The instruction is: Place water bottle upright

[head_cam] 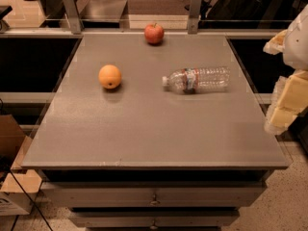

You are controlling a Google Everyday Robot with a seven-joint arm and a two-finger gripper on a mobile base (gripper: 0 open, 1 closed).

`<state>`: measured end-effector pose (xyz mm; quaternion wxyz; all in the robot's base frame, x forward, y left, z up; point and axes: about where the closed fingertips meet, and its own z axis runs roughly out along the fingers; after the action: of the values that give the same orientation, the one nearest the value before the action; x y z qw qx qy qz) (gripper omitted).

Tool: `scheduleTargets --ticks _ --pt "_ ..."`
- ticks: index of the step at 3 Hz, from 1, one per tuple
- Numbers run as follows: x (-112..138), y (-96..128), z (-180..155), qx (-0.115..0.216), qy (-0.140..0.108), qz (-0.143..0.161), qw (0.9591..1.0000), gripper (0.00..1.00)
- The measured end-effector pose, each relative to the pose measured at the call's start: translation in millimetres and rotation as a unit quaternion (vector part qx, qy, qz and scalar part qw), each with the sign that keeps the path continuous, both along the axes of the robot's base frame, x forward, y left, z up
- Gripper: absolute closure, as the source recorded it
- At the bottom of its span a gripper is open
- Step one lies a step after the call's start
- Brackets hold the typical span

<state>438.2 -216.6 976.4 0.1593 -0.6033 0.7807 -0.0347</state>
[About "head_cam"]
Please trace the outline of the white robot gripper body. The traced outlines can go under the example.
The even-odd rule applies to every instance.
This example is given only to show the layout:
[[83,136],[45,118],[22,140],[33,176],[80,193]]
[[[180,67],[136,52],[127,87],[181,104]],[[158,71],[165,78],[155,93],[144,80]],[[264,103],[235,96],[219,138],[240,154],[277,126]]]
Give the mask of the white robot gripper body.
[[308,70],[308,5],[288,27],[283,61],[293,69]]

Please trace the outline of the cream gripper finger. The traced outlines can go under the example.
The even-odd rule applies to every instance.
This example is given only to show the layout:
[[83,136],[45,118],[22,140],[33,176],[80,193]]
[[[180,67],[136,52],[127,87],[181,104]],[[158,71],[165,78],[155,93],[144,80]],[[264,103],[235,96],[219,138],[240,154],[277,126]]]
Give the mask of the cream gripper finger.
[[271,38],[264,46],[265,53],[276,55],[284,51],[284,38],[288,30],[283,30]]
[[280,76],[266,113],[265,131],[281,135],[308,107],[308,72],[296,70],[289,77]]

